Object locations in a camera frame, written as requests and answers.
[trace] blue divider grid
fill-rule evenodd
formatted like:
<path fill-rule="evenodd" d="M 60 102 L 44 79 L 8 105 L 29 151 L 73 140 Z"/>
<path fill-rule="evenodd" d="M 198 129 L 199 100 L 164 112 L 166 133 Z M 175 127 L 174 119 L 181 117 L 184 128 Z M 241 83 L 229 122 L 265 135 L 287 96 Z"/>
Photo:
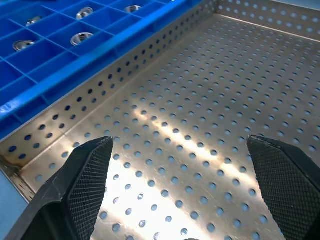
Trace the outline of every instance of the blue divider grid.
<path fill-rule="evenodd" d="M 200 1 L 16 0 L 1 5 L 0 139 Z M 141 9 L 126 12 L 132 5 Z M 93 13 L 77 20 L 85 7 Z M 36 16 L 41 20 L 26 26 Z M 72 36 L 82 32 L 93 36 L 73 46 Z M 15 51 L 14 43 L 26 40 L 35 43 Z M 81 71 L 86 72 L 79 78 Z"/>

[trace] perforated metal tray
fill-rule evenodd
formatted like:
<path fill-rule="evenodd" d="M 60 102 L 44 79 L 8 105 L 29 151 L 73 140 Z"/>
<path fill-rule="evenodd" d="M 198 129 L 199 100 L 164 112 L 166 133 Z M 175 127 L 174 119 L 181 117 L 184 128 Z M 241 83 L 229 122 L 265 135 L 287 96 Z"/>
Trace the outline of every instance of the perforated metal tray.
<path fill-rule="evenodd" d="M 254 0 L 221 0 L 212 14 L 215 4 L 203 2 L 1 143 L 4 150 L 17 146 L 2 154 L 7 167 L 21 168 L 6 173 L 27 199 L 76 146 L 111 135 L 92 239 L 284 239 L 261 197 L 245 139 L 262 135 L 319 157 L 320 44 L 313 22 L 320 14 Z M 245 8 L 276 24 L 259 26 L 243 14 L 234 19 L 234 10 Z M 283 25 L 277 30 L 292 13 L 301 19 L 292 24 L 306 21 L 313 34 L 307 27 L 300 36 Z"/>

